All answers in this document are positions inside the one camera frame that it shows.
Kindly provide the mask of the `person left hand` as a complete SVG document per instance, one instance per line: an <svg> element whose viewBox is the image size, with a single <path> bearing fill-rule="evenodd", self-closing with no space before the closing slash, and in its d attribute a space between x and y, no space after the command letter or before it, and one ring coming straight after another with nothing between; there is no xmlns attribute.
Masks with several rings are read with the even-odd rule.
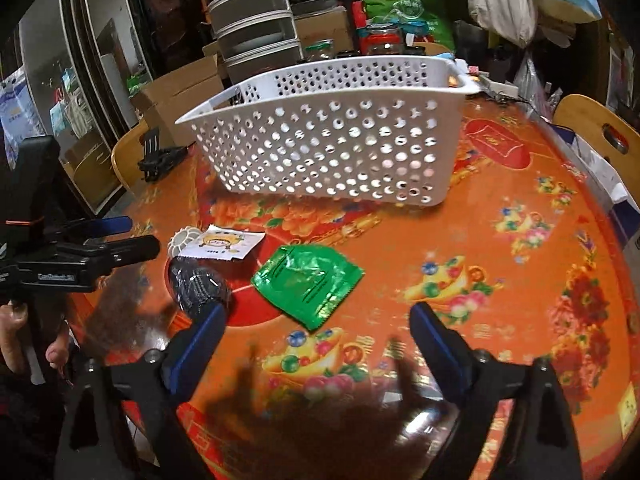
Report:
<svg viewBox="0 0 640 480"><path fill-rule="evenodd" d="M28 321L27 307L16 306L12 301L1 306L1 354L6 366L14 374L26 372L26 361L17 333ZM56 338L46 351L50 367L59 372L70 356L70 328L65 320L58 322Z"/></svg>

